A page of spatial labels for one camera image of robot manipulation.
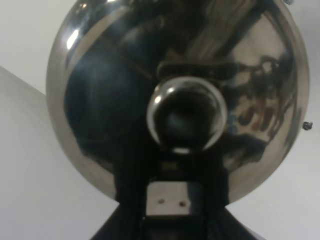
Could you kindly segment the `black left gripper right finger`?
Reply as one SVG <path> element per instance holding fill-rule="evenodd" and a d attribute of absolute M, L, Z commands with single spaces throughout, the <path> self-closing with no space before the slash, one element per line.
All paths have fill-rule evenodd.
<path fill-rule="evenodd" d="M 258 240 L 226 208 L 206 197 L 204 240 Z"/>

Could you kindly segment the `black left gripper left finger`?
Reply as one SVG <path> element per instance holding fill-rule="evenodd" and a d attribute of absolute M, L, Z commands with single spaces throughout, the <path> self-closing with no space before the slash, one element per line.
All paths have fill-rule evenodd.
<path fill-rule="evenodd" d="M 92 239 L 140 240 L 145 209 L 146 199 L 144 197 L 121 201 Z"/>

